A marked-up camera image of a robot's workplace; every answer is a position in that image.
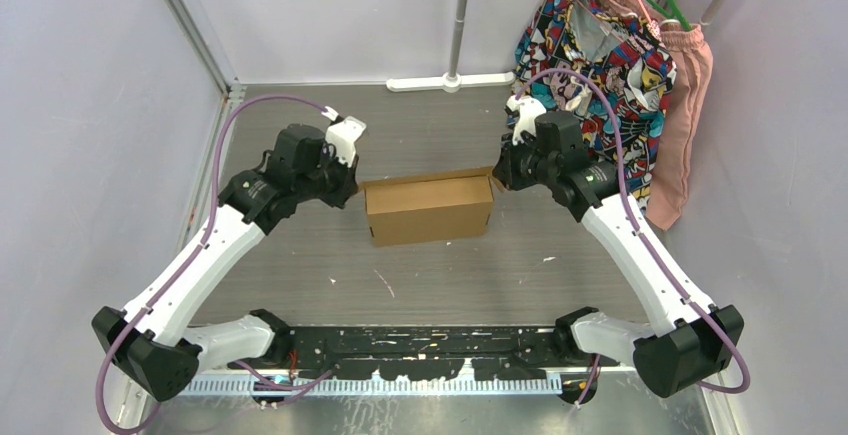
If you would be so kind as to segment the brown cardboard box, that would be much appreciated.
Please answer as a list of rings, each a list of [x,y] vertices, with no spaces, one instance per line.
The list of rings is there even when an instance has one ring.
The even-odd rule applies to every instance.
[[[484,235],[505,187],[479,167],[366,181],[360,191],[374,245],[389,247]]]

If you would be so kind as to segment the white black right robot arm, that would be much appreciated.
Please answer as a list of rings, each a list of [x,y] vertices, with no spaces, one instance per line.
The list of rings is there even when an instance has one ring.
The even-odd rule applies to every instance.
[[[584,307],[555,322],[553,349],[567,365],[600,355],[634,368],[655,395],[669,398],[726,369],[744,320],[718,307],[688,278],[650,229],[634,196],[620,186],[618,166],[590,155],[575,116],[549,111],[529,97],[509,97],[513,116],[501,138],[494,178],[518,191],[550,190],[608,252],[648,321],[637,324]]]

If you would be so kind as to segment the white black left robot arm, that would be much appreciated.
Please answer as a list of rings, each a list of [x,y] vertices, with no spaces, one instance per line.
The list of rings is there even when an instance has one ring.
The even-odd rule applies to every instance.
[[[92,327],[112,363],[156,401],[180,394],[207,370],[238,361],[287,364],[289,325],[265,309],[192,327],[194,315],[237,261],[305,202],[343,208],[357,193],[357,141],[366,125],[332,118],[327,129],[291,124],[259,166],[224,186],[202,229],[146,290],[123,308],[101,308]]]

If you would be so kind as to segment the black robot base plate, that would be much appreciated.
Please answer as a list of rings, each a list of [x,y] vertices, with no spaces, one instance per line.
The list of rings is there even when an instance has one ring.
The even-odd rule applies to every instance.
[[[545,326],[298,326],[281,347],[241,367],[265,376],[263,401],[276,387],[304,395],[554,394],[591,401],[613,362],[567,354]]]

